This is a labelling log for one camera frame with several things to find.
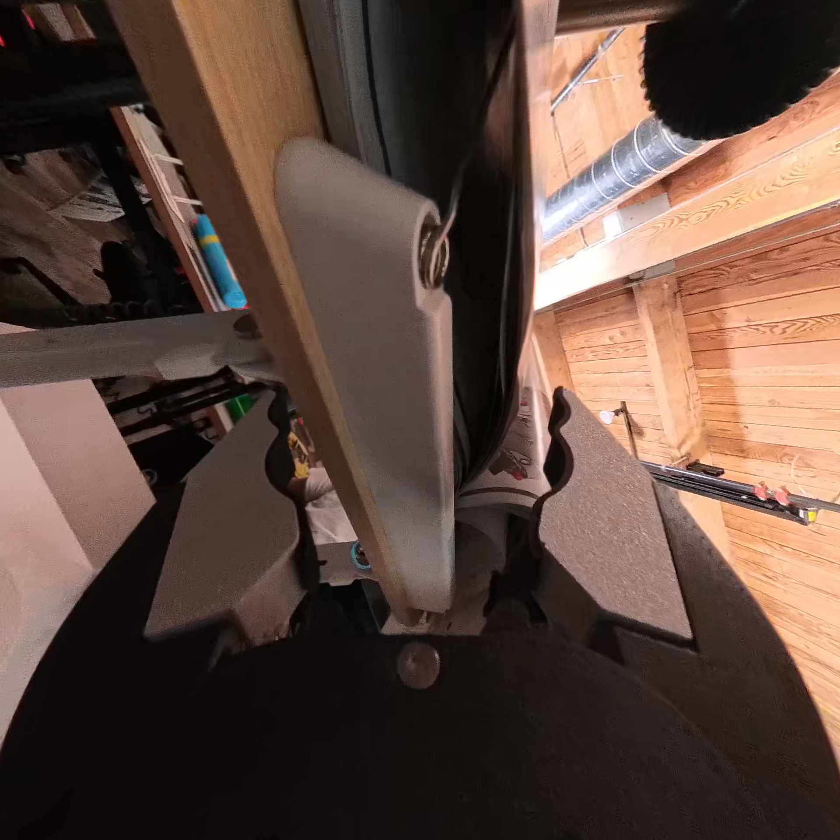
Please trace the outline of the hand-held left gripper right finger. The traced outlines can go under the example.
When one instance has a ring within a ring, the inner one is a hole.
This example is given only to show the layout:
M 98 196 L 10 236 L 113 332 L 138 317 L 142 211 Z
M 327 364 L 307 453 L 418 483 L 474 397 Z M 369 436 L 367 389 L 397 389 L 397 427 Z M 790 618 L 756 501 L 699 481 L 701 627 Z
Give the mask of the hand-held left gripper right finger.
M 534 514 L 534 597 L 576 643 L 621 627 L 674 643 L 693 633 L 653 481 L 578 397 L 553 394 Z

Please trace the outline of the instruction booklet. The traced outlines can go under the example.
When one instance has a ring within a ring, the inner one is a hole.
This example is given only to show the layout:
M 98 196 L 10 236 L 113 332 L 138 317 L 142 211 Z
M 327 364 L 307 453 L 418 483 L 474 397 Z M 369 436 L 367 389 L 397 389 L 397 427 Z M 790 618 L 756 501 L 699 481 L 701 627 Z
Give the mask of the instruction booklet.
M 526 350 L 560 2 L 359 2 L 370 163 L 433 200 L 449 248 L 455 488 L 527 517 L 545 491 Z

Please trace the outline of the dark grey desk rail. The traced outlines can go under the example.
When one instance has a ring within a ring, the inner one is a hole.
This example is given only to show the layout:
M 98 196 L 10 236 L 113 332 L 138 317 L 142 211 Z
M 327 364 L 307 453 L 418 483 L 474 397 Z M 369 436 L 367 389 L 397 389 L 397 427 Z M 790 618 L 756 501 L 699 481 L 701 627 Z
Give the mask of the dark grey desk rail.
M 144 392 L 106 402 L 111 418 L 136 414 L 137 419 L 118 425 L 123 437 L 158 427 L 186 423 L 193 414 L 240 396 L 256 396 L 266 389 L 260 381 L 245 381 L 228 368 L 220 372 L 177 381 L 154 383 Z

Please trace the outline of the black floor lamp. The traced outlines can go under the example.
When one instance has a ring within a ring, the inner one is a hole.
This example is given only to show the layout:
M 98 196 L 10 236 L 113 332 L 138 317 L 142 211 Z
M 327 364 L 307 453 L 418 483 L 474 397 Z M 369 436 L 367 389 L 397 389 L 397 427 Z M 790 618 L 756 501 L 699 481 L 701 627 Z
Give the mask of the black floor lamp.
M 839 65 L 838 1 L 560 2 L 556 33 L 640 23 L 647 103 L 693 140 L 759 127 Z

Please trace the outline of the blue roll pouch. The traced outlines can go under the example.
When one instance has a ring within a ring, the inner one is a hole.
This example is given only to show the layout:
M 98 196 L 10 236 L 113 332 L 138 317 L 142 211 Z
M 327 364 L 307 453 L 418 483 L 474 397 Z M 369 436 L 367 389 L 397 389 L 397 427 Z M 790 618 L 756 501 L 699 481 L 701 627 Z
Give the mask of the blue roll pouch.
M 246 295 L 210 218 L 204 213 L 198 214 L 192 229 L 220 301 L 228 309 L 246 310 L 249 306 Z

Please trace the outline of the grey metal table beam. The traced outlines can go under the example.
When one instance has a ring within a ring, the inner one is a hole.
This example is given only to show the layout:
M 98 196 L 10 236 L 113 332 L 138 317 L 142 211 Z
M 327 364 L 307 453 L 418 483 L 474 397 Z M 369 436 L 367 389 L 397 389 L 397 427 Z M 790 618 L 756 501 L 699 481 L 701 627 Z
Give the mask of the grey metal table beam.
M 179 381 L 222 369 L 282 383 L 256 324 L 234 310 L 8 332 L 1 338 L 3 388 L 138 375 Z

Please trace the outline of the wooden background desk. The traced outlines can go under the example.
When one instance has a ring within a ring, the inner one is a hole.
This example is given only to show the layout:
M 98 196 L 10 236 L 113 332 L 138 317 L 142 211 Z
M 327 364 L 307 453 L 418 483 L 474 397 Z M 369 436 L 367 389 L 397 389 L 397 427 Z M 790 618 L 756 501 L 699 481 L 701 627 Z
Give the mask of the wooden background desk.
M 194 234 L 194 223 L 204 205 L 193 190 L 182 160 L 167 150 L 161 131 L 139 106 L 112 108 L 111 115 L 204 311 L 227 310 Z

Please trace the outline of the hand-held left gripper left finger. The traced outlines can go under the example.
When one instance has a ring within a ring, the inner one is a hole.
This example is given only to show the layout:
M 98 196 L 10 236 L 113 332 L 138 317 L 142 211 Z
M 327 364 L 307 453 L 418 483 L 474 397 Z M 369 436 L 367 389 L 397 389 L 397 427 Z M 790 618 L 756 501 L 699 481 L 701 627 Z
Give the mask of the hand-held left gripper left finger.
M 232 623 L 249 643 L 284 637 L 304 597 L 294 502 L 272 486 L 278 430 L 262 396 L 185 478 L 144 635 L 159 641 Z

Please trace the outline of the silver ventilation duct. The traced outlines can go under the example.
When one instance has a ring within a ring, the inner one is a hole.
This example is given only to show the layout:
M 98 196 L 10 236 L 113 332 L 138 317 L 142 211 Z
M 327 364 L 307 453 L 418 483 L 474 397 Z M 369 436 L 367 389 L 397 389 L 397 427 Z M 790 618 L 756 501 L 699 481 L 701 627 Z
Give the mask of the silver ventilation duct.
M 548 196 L 542 242 L 547 245 L 568 234 L 707 144 L 673 131 L 657 117 L 644 119 Z

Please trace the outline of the black ceiling rail fixture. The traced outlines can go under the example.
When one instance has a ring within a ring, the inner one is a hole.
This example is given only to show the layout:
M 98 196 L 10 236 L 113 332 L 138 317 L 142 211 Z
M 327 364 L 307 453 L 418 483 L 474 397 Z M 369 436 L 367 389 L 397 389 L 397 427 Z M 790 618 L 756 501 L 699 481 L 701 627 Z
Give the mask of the black ceiling rail fixture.
M 673 490 L 725 502 L 735 507 L 759 512 L 785 521 L 813 525 L 821 512 L 839 513 L 835 502 L 773 490 L 764 483 L 744 484 L 722 477 L 722 469 L 700 465 L 701 470 L 681 469 L 640 460 L 640 466 L 657 482 Z

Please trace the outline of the black office chair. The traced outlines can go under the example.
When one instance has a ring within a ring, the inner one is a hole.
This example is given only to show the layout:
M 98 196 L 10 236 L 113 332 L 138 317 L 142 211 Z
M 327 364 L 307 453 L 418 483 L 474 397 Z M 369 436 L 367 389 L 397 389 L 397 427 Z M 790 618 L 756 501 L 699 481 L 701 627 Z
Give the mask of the black office chair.
M 126 245 L 105 241 L 99 255 L 100 267 L 92 273 L 104 283 L 111 303 L 144 305 L 158 299 L 153 277 Z

